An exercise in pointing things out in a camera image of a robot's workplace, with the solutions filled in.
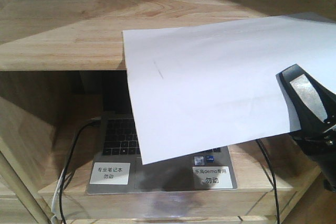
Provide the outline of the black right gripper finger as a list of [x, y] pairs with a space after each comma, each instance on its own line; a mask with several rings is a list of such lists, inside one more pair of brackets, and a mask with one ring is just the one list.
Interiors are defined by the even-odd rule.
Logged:
[[316, 162], [325, 189], [335, 192], [335, 94], [298, 64], [277, 74], [286, 101], [290, 136]]

